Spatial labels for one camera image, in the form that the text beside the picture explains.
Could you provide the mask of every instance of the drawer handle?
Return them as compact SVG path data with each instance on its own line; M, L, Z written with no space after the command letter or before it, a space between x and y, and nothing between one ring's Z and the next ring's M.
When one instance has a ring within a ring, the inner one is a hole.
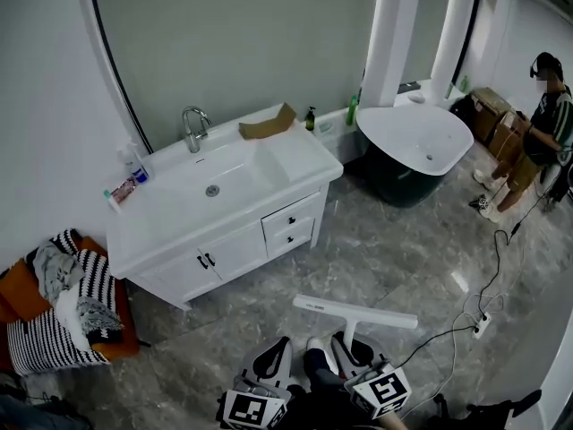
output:
M199 260L199 262L201 263L201 266L203 266L203 268L205 268L205 269L208 269L208 268L209 268L209 266L203 262L202 256L199 255L199 256L197 257L197 259Z
M211 260L211 257L209 256L209 254L205 254L205 257L209 260L209 262L211 263L211 266L215 266L215 260Z

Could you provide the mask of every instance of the faucet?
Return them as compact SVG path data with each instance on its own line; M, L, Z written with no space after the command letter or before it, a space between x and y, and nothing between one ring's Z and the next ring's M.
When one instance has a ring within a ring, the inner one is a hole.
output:
M201 120L201 130L198 133L194 133L191 130L191 127L189 126L188 114L190 111L199 115L199 118ZM187 148L189 148L189 151L191 153L196 153L200 149L199 140L207 137L205 122L207 122L207 125L211 126L211 120L203 110L195 106L186 107L185 110L183 110L181 118L183 120L184 138L185 138L185 143L187 143Z

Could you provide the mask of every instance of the gray cloth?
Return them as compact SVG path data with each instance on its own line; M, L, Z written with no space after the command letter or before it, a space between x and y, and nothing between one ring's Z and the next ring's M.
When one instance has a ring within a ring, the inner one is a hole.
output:
M121 331L123 328L119 316L92 297L80 297L78 315L84 333L91 333L95 330Z
M34 258L39 294L52 306L62 290L67 290L83 278L83 269L74 256L60 252L51 241L38 247Z

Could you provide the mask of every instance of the drain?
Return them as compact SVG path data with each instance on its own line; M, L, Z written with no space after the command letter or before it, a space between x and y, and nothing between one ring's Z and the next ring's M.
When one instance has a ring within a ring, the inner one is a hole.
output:
M218 186L217 185L210 185L207 186L207 189L205 190L205 194L208 195L208 197L215 197L219 192Z

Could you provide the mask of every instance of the khaki shorts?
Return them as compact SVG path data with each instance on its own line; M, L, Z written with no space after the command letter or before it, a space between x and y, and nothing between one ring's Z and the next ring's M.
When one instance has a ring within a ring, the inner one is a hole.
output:
M509 172L508 188L513 193L523 193L535 180L535 176L543 169L537 166L523 151Z
M523 151L523 144L516 145L504 158L502 163L509 164L508 188L513 193L523 193L543 169L537 166Z

